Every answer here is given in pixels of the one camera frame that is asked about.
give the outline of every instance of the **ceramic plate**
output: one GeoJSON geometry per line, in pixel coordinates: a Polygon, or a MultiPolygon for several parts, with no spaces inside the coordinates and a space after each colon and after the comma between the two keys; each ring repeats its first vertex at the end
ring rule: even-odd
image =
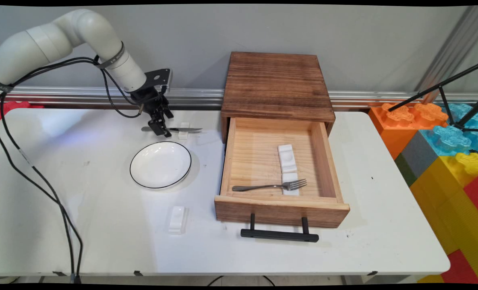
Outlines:
{"type": "Polygon", "coordinates": [[[189,173],[192,158],[183,145],[163,141],[144,147],[133,157],[130,174],[147,188],[160,189],[173,185],[189,173]]]}

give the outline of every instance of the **plate rim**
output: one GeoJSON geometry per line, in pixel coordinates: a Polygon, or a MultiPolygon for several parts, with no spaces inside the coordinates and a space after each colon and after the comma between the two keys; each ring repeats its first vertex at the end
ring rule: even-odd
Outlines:
{"type": "Polygon", "coordinates": [[[138,184],[138,185],[140,185],[140,186],[142,186],[142,187],[145,187],[145,188],[148,188],[148,189],[149,189],[149,188],[150,188],[150,189],[160,189],[160,188],[163,189],[163,188],[168,187],[168,186],[171,186],[171,185],[177,183],[178,181],[182,180],[183,178],[185,178],[185,176],[187,176],[187,173],[189,173],[191,166],[192,166],[192,156],[191,156],[191,154],[190,154],[189,149],[187,149],[187,147],[183,146],[182,144],[180,144],[180,143],[178,143],[178,142],[173,142],[173,141],[158,141],[158,142],[151,143],[151,144],[149,144],[149,145],[143,147],[142,149],[140,149],[140,150],[133,156],[132,161],[130,162],[130,176],[131,176],[131,178],[133,179],[133,181],[135,181],[136,184],[138,184]],[[173,182],[173,183],[171,183],[171,184],[169,184],[169,185],[161,186],[161,187],[149,187],[149,186],[145,186],[145,185],[143,185],[143,184],[140,184],[137,180],[135,180],[135,178],[133,178],[133,174],[132,174],[132,163],[133,163],[133,160],[135,160],[135,158],[137,157],[137,154],[139,154],[142,150],[146,149],[147,147],[150,147],[151,145],[154,145],[154,144],[156,144],[156,143],[176,143],[176,144],[180,145],[181,147],[183,147],[185,150],[187,150],[187,153],[189,154],[189,168],[187,169],[187,172],[186,172],[180,179],[176,180],[175,182],[173,182]]]}

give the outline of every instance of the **red object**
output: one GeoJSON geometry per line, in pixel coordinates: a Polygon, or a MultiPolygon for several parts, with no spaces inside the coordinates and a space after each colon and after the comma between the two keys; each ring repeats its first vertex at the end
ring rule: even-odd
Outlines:
{"type": "Polygon", "coordinates": [[[478,209],[478,176],[465,187],[465,193],[478,209]]]}
{"type": "Polygon", "coordinates": [[[44,106],[31,106],[29,102],[20,102],[17,103],[16,101],[9,101],[8,103],[4,103],[4,115],[16,108],[44,108],[44,106]]]}
{"type": "Polygon", "coordinates": [[[478,278],[461,250],[448,255],[450,270],[441,274],[445,283],[478,284],[478,278]]]}

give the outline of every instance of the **black handle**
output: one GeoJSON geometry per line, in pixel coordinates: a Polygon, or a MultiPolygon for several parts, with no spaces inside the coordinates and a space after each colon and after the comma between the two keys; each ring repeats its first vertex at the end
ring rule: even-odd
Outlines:
{"type": "Polygon", "coordinates": [[[308,233],[308,221],[306,217],[302,217],[302,233],[277,232],[277,231],[263,231],[255,229],[255,214],[251,214],[250,229],[240,230],[240,236],[246,238],[266,238],[266,239],[281,239],[294,240],[296,242],[317,242],[319,236],[308,233]]]}

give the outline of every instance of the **metal fork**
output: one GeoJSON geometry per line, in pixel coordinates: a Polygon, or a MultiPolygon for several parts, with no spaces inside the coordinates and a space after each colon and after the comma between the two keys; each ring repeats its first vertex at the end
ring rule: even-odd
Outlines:
{"type": "Polygon", "coordinates": [[[232,191],[250,191],[251,189],[261,189],[264,187],[282,187],[286,191],[293,191],[296,189],[301,189],[307,185],[307,180],[300,179],[291,182],[284,182],[282,184],[269,184],[269,185],[260,185],[260,186],[234,186],[232,187],[232,191]]]}

